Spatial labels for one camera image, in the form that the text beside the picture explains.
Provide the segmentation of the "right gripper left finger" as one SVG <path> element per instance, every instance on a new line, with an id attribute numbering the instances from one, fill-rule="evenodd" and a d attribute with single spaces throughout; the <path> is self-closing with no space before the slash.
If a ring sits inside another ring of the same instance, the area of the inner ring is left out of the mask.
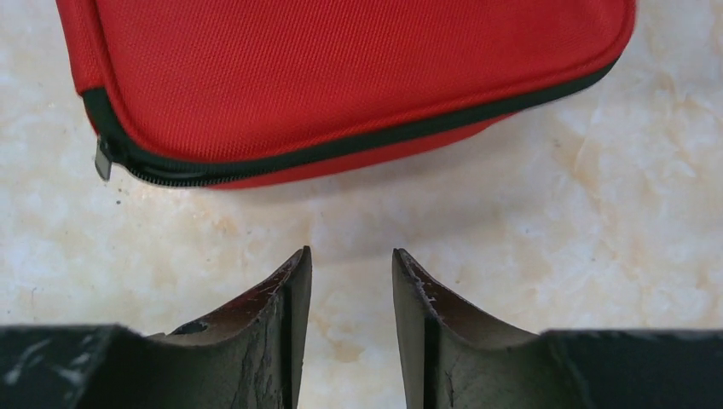
<path id="1" fill-rule="evenodd" d="M 118 324 L 5 325 L 4 408 L 294 408 L 312 259 L 273 274 L 171 333 Z"/>

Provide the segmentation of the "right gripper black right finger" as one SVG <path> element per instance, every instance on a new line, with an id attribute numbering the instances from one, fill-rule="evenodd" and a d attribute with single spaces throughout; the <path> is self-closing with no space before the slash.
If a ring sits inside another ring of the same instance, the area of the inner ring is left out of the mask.
<path id="1" fill-rule="evenodd" d="M 409 253 L 392 256 L 409 408 L 719 408 L 719 330 L 534 334 L 482 311 Z"/>

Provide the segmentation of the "red black medicine kit bag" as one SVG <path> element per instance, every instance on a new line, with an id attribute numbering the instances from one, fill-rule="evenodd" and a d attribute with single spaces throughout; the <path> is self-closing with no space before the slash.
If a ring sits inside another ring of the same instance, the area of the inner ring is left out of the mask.
<path id="1" fill-rule="evenodd" d="M 95 167 L 261 187 L 444 147 L 603 78 L 633 1 L 60 1 Z"/>

